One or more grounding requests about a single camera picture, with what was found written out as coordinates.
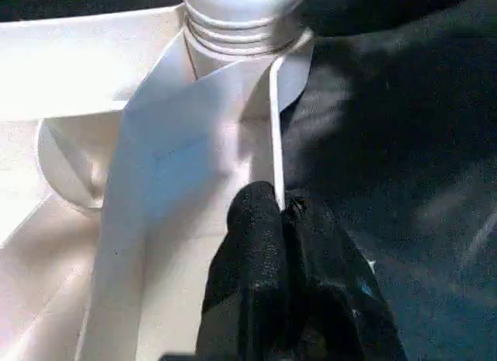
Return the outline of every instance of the white plastic container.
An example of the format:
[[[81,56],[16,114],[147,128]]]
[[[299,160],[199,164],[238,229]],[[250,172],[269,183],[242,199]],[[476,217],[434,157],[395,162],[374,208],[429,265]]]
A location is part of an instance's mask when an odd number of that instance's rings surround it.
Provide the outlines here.
[[[207,269],[232,198],[261,179],[275,184],[284,205],[279,114],[305,86],[310,38],[275,62],[235,62],[169,99],[130,102],[79,361],[194,353]]]

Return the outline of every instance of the white plastic surface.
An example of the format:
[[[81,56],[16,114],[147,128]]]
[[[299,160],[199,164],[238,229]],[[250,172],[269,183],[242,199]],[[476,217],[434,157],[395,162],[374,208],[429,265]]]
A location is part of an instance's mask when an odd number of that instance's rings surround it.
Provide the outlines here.
[[[80,361],[194,352],[207,269],[232,198],[248,182],[283,178],[273,166],[272,61],[229,64],[125,112]],[[303,88],[307,75],[294,77]],[[289,90],[294,99],[301,92]],[[277,192],[281,200],[283,188]]]
[[[195,74],[180,31],[141,83],[129,107],[164,99],[194,81]],[[41,172],[52,189],[78,209],[100,210],[102,207],[120,118],[121,111],[116,111],[50,118],[40,125],[37,156]]]
[[[0,120],[121,110],[182,25],[183,5],[0,24]]]
[[[73,359],[99,220],[49,196],[0,248],[0,359]]]

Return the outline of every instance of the dark cloth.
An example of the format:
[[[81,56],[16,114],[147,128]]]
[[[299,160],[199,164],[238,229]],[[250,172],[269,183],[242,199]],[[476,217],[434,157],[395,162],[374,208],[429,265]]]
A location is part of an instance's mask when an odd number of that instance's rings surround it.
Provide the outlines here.
[[[409,359],[494,359],[497,43],[425,30],[317,45],[281,115],[285,184],[377,262]]]
[[[232,202],[228,234],[210,265],[197,355],[264,359],[284,340],[285,251],[273,187],[245,187]]]
[[[367,260],[319,201],[246,186],[212,261],[196,354],[239,359],[404,360]]]

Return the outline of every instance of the black glove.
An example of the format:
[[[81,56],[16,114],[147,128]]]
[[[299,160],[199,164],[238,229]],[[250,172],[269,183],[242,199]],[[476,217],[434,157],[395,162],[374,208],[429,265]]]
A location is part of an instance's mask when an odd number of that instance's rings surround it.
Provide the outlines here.
[[[391,359],[405,355],[368,262],[324,205],[246,186],[212,261],[201,359]]]

